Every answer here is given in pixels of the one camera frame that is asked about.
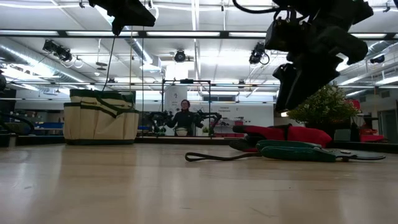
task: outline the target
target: black strap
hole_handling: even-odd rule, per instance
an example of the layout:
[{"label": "black strap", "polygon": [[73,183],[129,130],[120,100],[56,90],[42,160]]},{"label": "black strap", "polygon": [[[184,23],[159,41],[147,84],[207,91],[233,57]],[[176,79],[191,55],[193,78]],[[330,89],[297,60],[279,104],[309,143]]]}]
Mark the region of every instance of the black strap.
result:
[{"label": "black strap", "polygon": [[352,155],[352,156],[336,156],[336,158],[353,159],[353,160],[360,160],[360,161],[377,161],[377,160],[385,159],[386,156],[363,157],[363,156],[358,156],[358,155]]},{"label": "black strap", "polygon": [[196,161],[202,161],[202,160],[216,160],[216,161],[233,161],[236,159],[242,159],[242,158],[248,158],[248,157],[262,157],[261,153],[247,153],[243,154],[240,156],[234,156],[234,157],[220,157],[220,156],[211,156],[211,155],[206,155],[206,154],[201,154],[201,153],[196,153],[196,152],[188,152],[185,155],[185,160],[188,162],[196,162]]}]

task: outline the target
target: red object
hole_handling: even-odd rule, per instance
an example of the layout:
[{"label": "red object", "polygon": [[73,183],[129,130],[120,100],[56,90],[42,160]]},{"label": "red object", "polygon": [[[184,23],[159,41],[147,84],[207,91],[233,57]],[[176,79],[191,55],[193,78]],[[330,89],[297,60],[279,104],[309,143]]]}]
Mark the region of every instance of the red object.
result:
[{"label": "red object", "polygon": [[295,126],[265,128],[259,126],[235,126],[236,133],[247,133],[249,136],[264,136],[267,140],[300,141],[319,144],[322,147],[331,142],[331,137],[324,131]]},{"label": "red object", "polygon": [[288,141],[315,143],[322,147],[326,147],[332,140],[326,132],[314,128],[291,126],[287,134]]},{"label": "red object", "polygon": [[352,103],[354,104],[354,107],[355,107],[357,110],[360,110],[360,109],[361,109],[361,104],[359,103],[358,100],[347,100],[347,101],[352,102]]},{"label": "red object", "polygon": [[370,135],[370,134],[361,135],[361,142],[375,142],[375,141],[381,141],[383,139],[384,136],[381,135]]}]

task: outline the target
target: spotlight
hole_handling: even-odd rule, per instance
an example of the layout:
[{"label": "spotlight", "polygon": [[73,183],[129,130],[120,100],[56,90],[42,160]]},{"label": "spotlight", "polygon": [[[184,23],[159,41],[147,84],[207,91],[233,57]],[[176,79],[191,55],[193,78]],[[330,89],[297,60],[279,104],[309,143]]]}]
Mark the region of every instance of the spotlight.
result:
[{"label": "spotlight", "polygon": [[263,43],[257,43],[251,52],[249,62],[252,65],[256,65],[261,62],[262,57],[266,54],[266,49]]},{"label": "spotlight", "polygon": [[384,55],[382,55],[382,56],[379,56],[379,57],[377,57],[377,58],[372,58],[372,59],[370,60],[370,62],[371,62],[371,63],[383,63],[384,60],[385,60]]},{"label": "spotlight", "polygon": [[61,46],[58,46],[54,52],[54,56],[57,56],[63,62],[70,62],[73,58],[70,53],[70,49],[64,49]]},{"label": "spotlight", "polygon": [[63,62],[70,62],[73,58],[70,49],[65,49],[52,40],[45,40],[43,50],[49,54],[53,53],[54,56],[58,57]]},{"label": "spotlight", "polygon": [[58,45],[54,43],[52,40],[45,40],[43,50],[47,53],[52,53],[57,50]]},{"label": "spotlight", "polygon": [[176,62],[184,62],[186,57],[187,56],[185,55],[183,50],[178,50],[177,53],[174,56],[174,60]]},{"label": "spotlight", "polygon": [[244,85],[244,84],[245,84],[244,80],[239,80],[238,85]]}]

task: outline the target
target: black cable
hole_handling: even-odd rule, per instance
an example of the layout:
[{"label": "black cable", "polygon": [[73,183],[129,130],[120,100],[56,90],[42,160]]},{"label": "black cable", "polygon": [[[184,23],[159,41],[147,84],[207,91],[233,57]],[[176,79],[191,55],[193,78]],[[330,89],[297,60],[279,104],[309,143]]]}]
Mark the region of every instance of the black cable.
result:
[{"label": "black cable", "polygon": [[216,161],[233,161],[236,159],[242,159],[242,158],[248,158],[248,157],[262,157],[261,153],[247,153],[243,154],[240,156],[233,156],[233,157],[220,157],[220,156],[211,156],[211,155],[206,155],[206,154],[201,154],[201,153],[196,153],[196,152],[188,152],[185,154],[185,160],[188,162],[196,162],[196,161],[202,161],[202,160],[216,160]]},{"label": "black cable", "polygon": [[246,9],[245,7],[241,6],[240,4],[238,4],[236,2],[236,0],[232,0],[233,4],[235,7],[237,7],[239,10],[247,12],[247,13],[251,13],[251,14],[263,14],[263,13],[270,13],[270,12],[277,12],[280,10],[286,10],[288,9],[286,8],[282,8],[282,7],[273,7],[272,9],[264,9],[264,10],[251,10],[251,9]]},{"label": "black cable", "polygon": [[269,64],[269,62],[271,61],[271,60],[270,60],[270,58],[269,58],[269,56],[268,56],[267,54],[265,54],[265,56],[267,56],[267,58],[268,58],[268,62],[267,62],[267,63],[262,63],[262,62],[261,62],[261,60],[260,60],[260,63],[261,63],[262,65],[268,65],[268,64]]},{"label": "black cable", "polygon": [[105,80],[105,85],[104,85],[104,88],[102,88],[102,91],[104,91],[104,90],[105,90],[106,84],[108,84],[109,70],[111,69],[111,61],[112,61],[112,54],[113,54],[114,40],[116,40],[116,35],[113,37],[112,49],[111,49],[111,55],[109,56],[108,72],[106,72],[106,80]]}]

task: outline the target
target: fluorescent light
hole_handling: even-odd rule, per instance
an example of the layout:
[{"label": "fluorescent light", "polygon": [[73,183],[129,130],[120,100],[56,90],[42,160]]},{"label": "fluorescent light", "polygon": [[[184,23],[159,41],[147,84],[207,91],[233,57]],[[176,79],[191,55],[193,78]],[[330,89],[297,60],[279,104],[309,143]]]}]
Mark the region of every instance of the fluorescent light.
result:
[{"label": "fluorescent light", "polygon": [[366,88],[374,88],[374,86],[342,86],[342,85],[338,85],[339,88],[362,88],[362,89],[366,89]]},{"label": "fluorescent light", "polygon": [[387,34],[351,34],[351,35],[363,39],[377,39],[377,38],[385,38]]},{"label": "fluorescent light", "polygon": [[346,81],[340,83],[339,85],[347,85],[347,84],[356,82],[356,81],[358,81],[358,80],[360,80],[359,77],[350,78],[349,80],[346,80]]},{"label": "fluorescent light", "polygon": [[355,91],[355,92],[353,92],[353,93],[348,93],[346,96],[354,96],[354,95],[357,95],[358,93],[362,93],[362,92],[364,92],[365,90],[359,90],[359,91]]},{"label": "fluorescent light", "polygon": [[[204,95],[209,95],[209,92],[202,92]],[[237,95],[239,92],[238,91],[212,91],[211,95],[215,96],[215,95]]]},{"label": "fluorescent light", "polygon": [[162,37],[219,37],[220,32],[147,32],[147,35]]},{"label": "fluorescent light", "polygon": [[[247,96],[252,93],[251,91],[242,91],[241,96]],[[251,96],[276,96],[277,92],[274,91],[255,91]]]},{"label": "fluorescent light", "polygon": [[392,82],[398,82],[398,76],[395,77],[390,77],[390,78],[385,78],[381,81],[376,82],[377,85],[384,85]]},{"label": "fluorescent light", "polygon": [[51,68],[51,67],[49,67],[49,66],[47,66],[47,65],[45,65],[43,63],[39,63],[38,60],[35,60],[35,59],[33,59],[31,57],[28,57],[28,56],[26,56],[24,54],[16,52],[15,50],[12,50],[12,49],[10,49],[8,47],[5,47],[3,45],[0,45],[0,47],[2,49],[4,49],[4,50],[7,50],[11,54],[13,54],[15,56],[18,56],[18,57],[28,61],[29,64],[35,65],[34,67],[30,67],[31,69],[29,69],[29,70],[33,70],[34,73],[37,73],[37,74],[40,74],[40,75],[43,75],[43,76],[48,76],[48,77],[51,77],[53,75],[53,68]]},{"label": "fluorescent light", "polygon": [[27,73],[18,71],[14,68],[3,68],[2,71],[4,72],[3,75],[7,77],[11,77],[15,80],[38,80],[38,81],[43,81],[43,79],[39,77],[35,77],[33,75],[29,75]]},{"label": "fluorescent light", "polygon": [[[67,31],[69,36],[103,36],[103,37],[113,37],[114,34],[111,31]],[[133,32],[134,37],[138,36],[138,32]],[[131,36],[131,31],[122,31],[119,36],[129,37]]]},{"label": "fluorescent light", "polygon": [[266,37],[266,32],[230,32],[230,37]]},{"label": "fluorescent light", "polygon": [[57,31],[44,30],[0,30],[0,35],[59,35]]},{"label": "fluorescent light", "polygon": [[34,86],[31,86],[31,85],[27,85],[27,84],[21,84],[21,85],[11,84],[11,85],[14,85],[14,86],[17,86],[17,87],[21,87],[21,88],[25,88],[25,89],[28,89],[28,90],[33,90],[33,91],[38,91],[39,90],[38,88],[36,88]]}]

